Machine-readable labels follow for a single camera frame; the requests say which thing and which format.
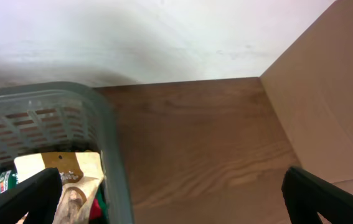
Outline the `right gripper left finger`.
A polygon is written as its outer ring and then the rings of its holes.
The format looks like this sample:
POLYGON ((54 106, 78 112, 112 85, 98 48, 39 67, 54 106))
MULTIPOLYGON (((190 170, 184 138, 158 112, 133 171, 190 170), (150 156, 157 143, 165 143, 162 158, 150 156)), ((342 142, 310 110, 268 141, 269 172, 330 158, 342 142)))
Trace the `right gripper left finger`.
POLYGON ((51 224, 62 194, 58 169, 46 168, 0 195, 0 224, 51 224))

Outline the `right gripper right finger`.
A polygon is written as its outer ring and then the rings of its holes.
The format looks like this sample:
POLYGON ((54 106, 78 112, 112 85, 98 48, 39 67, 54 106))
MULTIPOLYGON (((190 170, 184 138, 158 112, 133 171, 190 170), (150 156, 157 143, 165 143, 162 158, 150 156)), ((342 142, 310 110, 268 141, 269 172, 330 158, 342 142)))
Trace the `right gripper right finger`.
POLYGON ((291 223, 353 223, 353 195, 310 172, 291 166, 282 193, 291 223))

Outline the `brown dried food pouch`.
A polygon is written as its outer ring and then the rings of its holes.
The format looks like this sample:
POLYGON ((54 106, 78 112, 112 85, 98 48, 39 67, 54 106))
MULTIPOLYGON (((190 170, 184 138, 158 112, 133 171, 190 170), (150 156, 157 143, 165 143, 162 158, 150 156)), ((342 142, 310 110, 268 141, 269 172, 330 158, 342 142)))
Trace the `brown dried food pouch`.
POLYGON ((104 174, 97 152, 45 152, 14 159, 19 182, 46 168, 56 168, 62 194, 54 223, 88 223, 90 211, 104 174))

